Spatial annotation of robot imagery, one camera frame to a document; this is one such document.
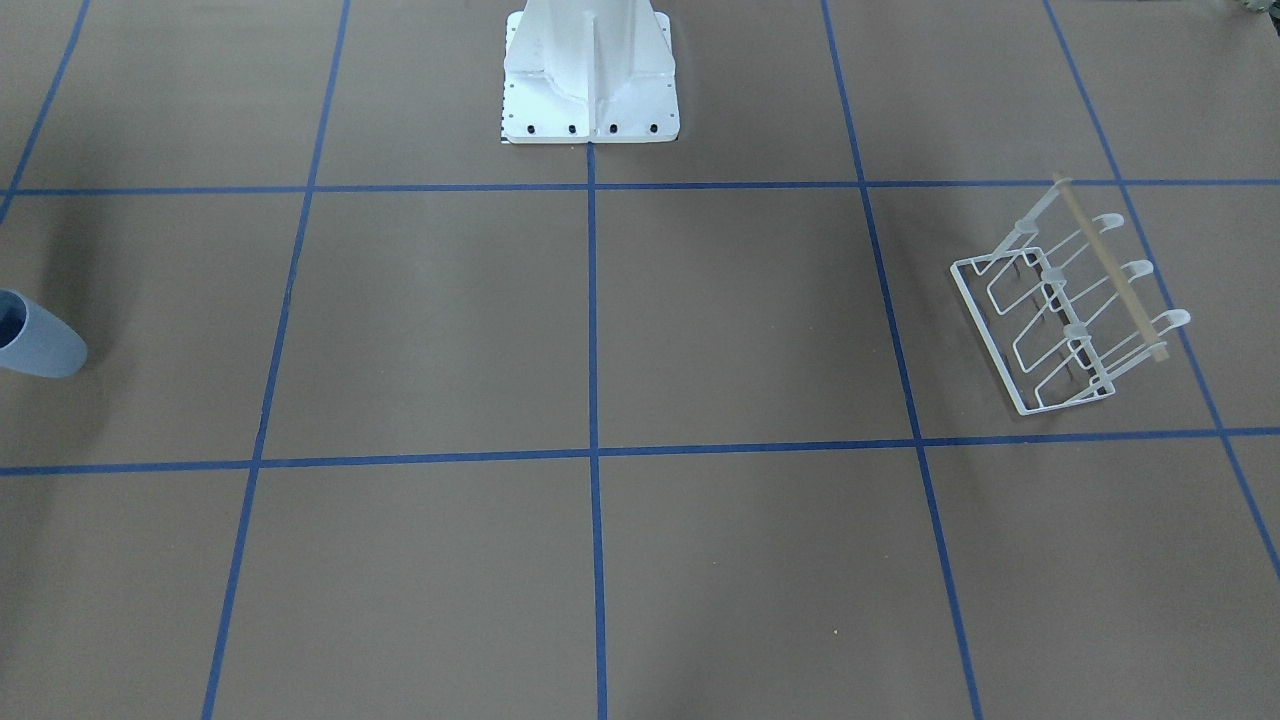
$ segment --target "metal base plate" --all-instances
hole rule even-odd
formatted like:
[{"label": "metal base plate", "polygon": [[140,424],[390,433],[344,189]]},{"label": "metal base plate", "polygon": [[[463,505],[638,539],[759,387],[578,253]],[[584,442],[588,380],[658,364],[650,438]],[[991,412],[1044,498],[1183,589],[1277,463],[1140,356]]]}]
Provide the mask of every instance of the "metal base plate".
[{"label": "metal base plate", "polygon": [[[507,18],[507,42],[516,36],[524,12]],[[671,18],[654,13],[667,47]],[[507,76],[502,96],[502,141],[515,145],[576,142],[671,142],[680,135],[675,78],[636,78],[602,101],[599,127],[589,127],[586,102],[567,97],[545,78]]]}]

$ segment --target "plastic cup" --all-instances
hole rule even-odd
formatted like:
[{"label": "plastic cup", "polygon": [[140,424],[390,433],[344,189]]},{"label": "plastic cup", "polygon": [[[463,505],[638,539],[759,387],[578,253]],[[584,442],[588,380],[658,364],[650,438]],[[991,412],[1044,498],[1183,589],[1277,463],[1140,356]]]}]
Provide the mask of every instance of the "plastic cup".
[{"label": "plastic cup", "polygon": [[0,368],[42,378],[79,370],[88,347],[52,313],[12,290],[0,290]]}]

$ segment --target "blue tape line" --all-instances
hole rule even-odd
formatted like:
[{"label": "blue tape line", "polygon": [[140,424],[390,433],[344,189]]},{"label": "blue tape line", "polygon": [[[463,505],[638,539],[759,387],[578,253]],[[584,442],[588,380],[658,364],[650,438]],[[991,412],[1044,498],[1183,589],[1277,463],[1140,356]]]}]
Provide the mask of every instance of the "blue tape line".
[{"label": "blue tape line", "polygon": [[[325,129],[329,124],[329,111],[333,106],[334,87],[338,82],[338,68],[342,63],[342,47],[347,35],[347,18],[351,14],[351,0],[343,0],[342,15],[338,19],[338,32],[334,40],[333,59],[329,64],[329,82],[325,86],[324,102],[320,106],[320,122],[316,127],[316,140],[311,154],[311,169],[307,176],[307,186],[314,187],[316,176],[320,172],[320,156],[324,151]],[[275,398],[275,383],[280,372],[280,357],[284,354],[284,336],[289,325],[289,309],[293,300],[293,284],[298,277],[298,261],[302,258],[302,245],[306,240],[307,220],[311,214],[311,200],[314,192],[307,190],[302,197],[302,209],[298,214],[298,231],[293,240],[293,255],[289,259],[289,274],[284,283],[284,297],[280,301],[280,319],[275,331],[275,343],[271,348],[271,365],[266,375],[266,388],[262,392],[262,413],[259,421],[257,437],[253,441],[253,459],[248,470],[248,479],[244,483],[244,502],[241,506],[239,524],[236,530],[236,547],[232,551],[232,565],[227,577],[227,593],[223,597],[223,612],[218,623],[218,637],[214,643],[214,656],[209,667],[209,684],[205,688],[205,702],[201,711],[201,720],[211,720],[214,706],[218,700],[218,683],[221,678],[223,657],[227,651],[227,637],[230,632],[232,611],[236,605],[236,591],[239,585],[239,571],[244,560],[244,543],[248,538],[250,519],[253,512],[253,496],[257,492],[259,469],[262,462],[262,451],[266,446],[266,430],[271,421],[271,404]]]},{"label": "blue tape line", "polygon": [[[1041,0],[1041,4],[1044,6],[1046,14],[1048,14],[1050,24],[1053,27],[1053,33],[1057,36],[1057,42],[1062,49],[1062,55],[1066,58],[1066,64],[1071,70],[1071,77],[1075,79],[1075,87],[1079,91],[1080,97],[1084,100],[1084,106],[1089,111],[1089,119],[1093,123],[1093,129],[1097,131],[1098,142],[1102,145],[1102,151],[1106,155],[1107,163],[1111,165],[1111,172],[1119,183],[1120,195],[1124,197],[1125,208],[1129,210],[1129,217],[1133,219],[1134,232],[1137,232],[1138,240],[1142,242],[1142,249],[1147,254],[1147,259],[1151,260],[1153,266],[1152,277],[1156,279],[1156,286],[1160,288],[1160,293],[1164,297],[1166,306],[1175,307],[1172,296],[1169,292],[1169,286],[1165,283],[1164,273],[1160,270],[1160,263],[1156,261],[1156,254],[1152,251],[1151,243],[1147,238],[1147,232],[1142,225],[1142,218],[1138,215],[1138,208],[1134,205],[1133,197],[1129,193],[1128,181],[1125,181],[1124,176],[1120,173],[1120,165],[1116,163],[1115,154],[1111,151],[1111,142],[1107,140],[1107,135],[1102,129],[1102,122],[1098,119],[1098,114],[1093,108],[1093,101],[1089,99],[1089,92],[1084,87],[1084,78],[1080,76],[1079,67],[1075,64],[1075,58],[1071,55],[1071,47],[1066,41],[1066,33],[1062,32],[1062,26],[1057,19],[1057,13],[1053,12],[1053,6],[1050,4],[1050,0]],[[1245,505],[1249,507],[1249,515],[1257,528],[1258,538],[1262,541],[1262,546],[1271,560],[1271,569],[1275,571],[1276,578],[1280,579],[1280,553],[1276,552],[1275,542],[1271,539],[1271,532],[1267,529],[1266,520],[1258,511],[1257,501],[1253,497],[1249,480],[1244,475],[1244,469],[1240,468],[1240,464],[1235,457],[1235,448],[1231,446],[1230,433],[1225,430],[1222,416],[1217,410],[1217,402],[1213,400],[1213,393],[1210,391],[1204,373],[1201,370],[1199,360],[1196,357],[1196,351],[1192,348],[1190,338],[1188,337],[1185,328],[1179,328],[1178,336],[1181,340],[1183,350],[1187,352],[1187,359],[1196,375],[1196,383],[1201,388],[1204,405],[1208,407],[1210,415],[1213,418],[1213,427],[1217,428],[1220,433],[1222,451],[1226,454],[1228,461],[1231,465],[1231,471],[1235,473],[1235,482],[1239,484],[1240,493],[1244,496]]]},{"label": "blue tape line", "polygon": [[211,187],[63,187],[26,188],[14,192],[19,197],[111,197],[128,195],[289,195],[306,192],[306,186],[211,186]]},{"label": "blue tape line", "polygon": [[740,182],[613,182],[599,183],[596,190],[823,190],[858,187],[852,181],[740,181]]},{"label": "blue tape line", "polygon": [[76,51],[76,44],[79,42],[81,29],[84,27],[84,18],[88,15],[90,0],[83,0],[81,3],[79,12],[76,14],[76,23],[72,26],[72,35],[67,38],[67,47],[63,49],[63,59],[58,63],[58,70],[54,73],[54,81],[49,83],[49,92],[45,94],[45,101],[40,105],[40,113],[36,114],[36,123],[31,128],[31,135],[27,136],[27,145],[22,149],[22,156],[18,159],[18,167],[13,170],[13,178],[9,181],[9,191],[5,192],[4,200],[0,201],[0,224],[9,215],[9,208],[13,205],[13,199],[15,197],[15,191],[22,183],[22,176],[27,172],[27,163],[31,161],[31,154],[36,151],[36,141],[40,140],[40,131],[45,128],[45,120],[49,118],[49,110],[54,106],[54,96],[58,95],[58,88],[63,85],[63,77],[67,74],[67,65],[72,61],[72,53]]},{"label": "blue tape line", "polygon": [[[600,457],[649,457],[666,455],[733,455],[768,452],[854,452],[861,450],[902,450],[910,447],[969,447],[1006,445],[1052,445],[1088,442],[1135,442],[1160,439],[1230,437],[1275,437],[1280,427],[1194,428],[1181,430],[1125,430],[1112,433],[1061,433],[1028,436],[960,436],[914,438],[817,441],[817,442],[745,442],[721,445],[658,445],[600,447]],[[511,462],[517,460],[575,460],[590,457],[586,447],[557,450],[508,450],[490,452],[431,452],[406,455],[362,455],[334,457],[276,457],[259,462],[261,469],[283,468],[352,468],[378,465],[430,465],[449,462]],[[188,473],[201,470],[247,470],[252,460],[211,460],[191,462],[118,462],[101,465],[23,465],[0,468],[0,477],[24,475],[109,475],[124,473]]]},{"label": "blue tape line", "polygon": [[1172,186],[1172,187],[1272,187],[1280,186],[1280,178],[1125,178],[1125,184]]},{"label": "blue tape line", "polygon": [[202,470],[247,470],[248,460],[210,460],[193,462],[110,462],[101,465],[28,465],[0,468],[0,478],[31,475],[119,475],[127,473],[193,473]]},{"label": "blue tape line", "polygon": [[1121,430],[1112,433],[1061,433],[1043,436],[975,436],[924,438],[924,447],[970,447],[979,445],[1050,445],[1066,442],[1125,442],[1148,439],[1192,439],[1221,436],[1216,429]]},{"label": "blue tape line", "polygon": [[723,445],[668,445],[602,447],[602,457],[646,457],[662,455],[735,455],[755,452],[822,452],[915,447],[914,439],[865,439],[826,442],[744,442]]},{"label": "blue tape line", "polygon": [[[836,31],[831,20],[831,6],[827,0],[822,0],[823,22],[827,26],[827,42],[831,46],[831,61],[836,73],[836,85],[840,88],[840,104],[845,111],[845,127],[849,131],[849,146],[854,155],[854,168],[858,172],[858,182],[861,184],[863,213],[867,215],[867,232],[870,238],[872,254],[876,258],[876,274],[879,278],[881,293],[884,301],[884,315],[888,320],[890,336],[893,341],[893,356],[897,360],[899,377],[902,383],[902,396],[906,401],[906,414],[911,423],[911,438],[920,443],[920,420],[915,409],[915,396],[911,391],[911,378],[906,368],[906,357],[902,352],[902,341],[897,329],[897,318],[893,313],[893,299],[890,293],[888,274],[884,270],[884,258],[881,251],[879,234],[876,228],[876,214],[872,208],[870,192],[867,188],[867,176],[863,170],[861,151],[858,146],[858,131],[854,126],[854,113],[849,101],[849,92],[845,86],[845,74],[840,61],[840,49],[836,44]],[[982,701],[978,694],[978,680],[973,670],[973,661],[969,653],[969,641],[964,630],[964,618],[960,610],[959,593],[956,592],[955,578],[951,571],[951,559],[947,551],[946,534],[942,528],[942,516],[938,512],[937,497],[933,493],[933,479],[929,473],[928,459],[924,447],[916,446],[916,461],[920,468],[920,479],[924,484],[924,496],[929,505],[929,518],[933,524],[933,539],[937,544],[938,564],[942,570],[942,580],[946,585],[947,603],[951,609],[951,623],[956,634],[956,648],[960,653],[960,665],[964,670],[965,685],[969,689],[969,705],[974,720],[982,720]]]},{"label": "blue tape line", "polygon": [[596,295],[595,145],[586,146],[586,258],[588,258],[588,404],[591,457],[591,555],[595,578],[595,708],[599,720],[609,716],[609,674],[605,650],[604,521],[600,510],[600,382],[599,302]]},{"label": "blue tape line", "polygon": [[499,452],[431,452],[415,455],[365,455],[356,457],[280,457],[262,460],[264,469],[358,468],[374,465],[439,465],[448,462],[511,462],[515,460],[570,460],[589,457],[585,448],[511,450]]},{"label": "blue tape line", "polygon": [[1260,436],[1280,436],[1280,428],[1228,428],[1226,434],[1231,437],[1260,437]]},{"label": "blue tape line", "polygon": [[317,184],[316,192],[557,192],[582,191],[586,183],[498,183],[498,184]]},{"label": "blue tape line", "polygon": [[[1114,187],[1115,179],[1084,178],[1073,181],[1078,186]],[[1050,179],[886,179],[886,181],[759,181],[759,182],[634,182],[596,183],[599,192],[628,190],[832,190],[858,188],[896,190],[929,187],[1050,187]],[[1202,179],[1161,179],[1125,178],[1126,186],[1174,186],[1174,187],[1270,187],[1280,186],[1280,179],[1271,178],[1202,178]],[[111,197],[111,196],[151,196],[151,195],[301,195],[307,191],[319,193],[397,193],[397,192],[580,192],[586,183],[475,183],[475,184],[280,184],[280,186],[209,186],[209,187],[29,187],[18,188],[5,196],[13,197]]]}]

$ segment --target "light blue cup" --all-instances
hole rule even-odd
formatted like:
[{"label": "light blue cup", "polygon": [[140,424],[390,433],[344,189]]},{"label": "light blue cup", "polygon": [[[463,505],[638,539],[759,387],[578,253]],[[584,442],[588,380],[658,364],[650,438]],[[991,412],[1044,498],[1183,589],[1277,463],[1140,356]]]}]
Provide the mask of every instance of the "light blue cup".
[{"label": "light blue cup", "polygon": [[0,368],[42,378],[81,369],[88,347],[49,310],[12,290],[0,290]]}]

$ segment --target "wooden rod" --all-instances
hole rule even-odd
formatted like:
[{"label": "wooden rod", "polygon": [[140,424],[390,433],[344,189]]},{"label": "wooden rod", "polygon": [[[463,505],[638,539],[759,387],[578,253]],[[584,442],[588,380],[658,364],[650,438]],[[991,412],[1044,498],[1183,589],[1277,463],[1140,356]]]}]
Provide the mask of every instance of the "wooden rod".
[{"label": "wooden rod", "polygon": [[1160,340],[1160,333],[1157,333],[1155,325],[1151,324],[1151,315],[1148,315],[1147,309],[1142,306],[1142,300],[1138,300],[1138,293],[1133,291],[1133,286],[1129,284],[1129,278],[1125,277],[1124,269],[1120,268],[1120,263],[1117,263],[1115,255],[1111,254],[1111,249],[1102,242],[1102,236],[1098,233],[1098,228],[1093,224],[1089,215],[1085,214],[1084,208],[1080,205],[1080,199],[1075,196],[1075,191],[1071,188],[1071,181],[1064,178],[1059,173],[1053,173],[1053,182],[1059,193],[1062,196],[1062,200],[1066,201],[1066,206],[1070,208],[1071,214],[1075,215],[1075,223],[1080,225],[1080,231],[1084,233],[1084,237],[1089,238],[1089,247],[1093,249],[1093,254],[1098,256],[1102,266],[1106,268],[1107,277],[1111,278],[1111,284],[1115,286],[1121,302],[1124,302],[1125,309],[1129,310],[1129,316],[1133,318],[1134,325],[1138,327],[1138,334],[1142,336],[1142,342],[1144,342],[1147,347],[1151,347],[1151,356],[1156,359],[1156,363],[1169,360],[1169,351],[1164,345],[1161,345],[1162,341]]}]

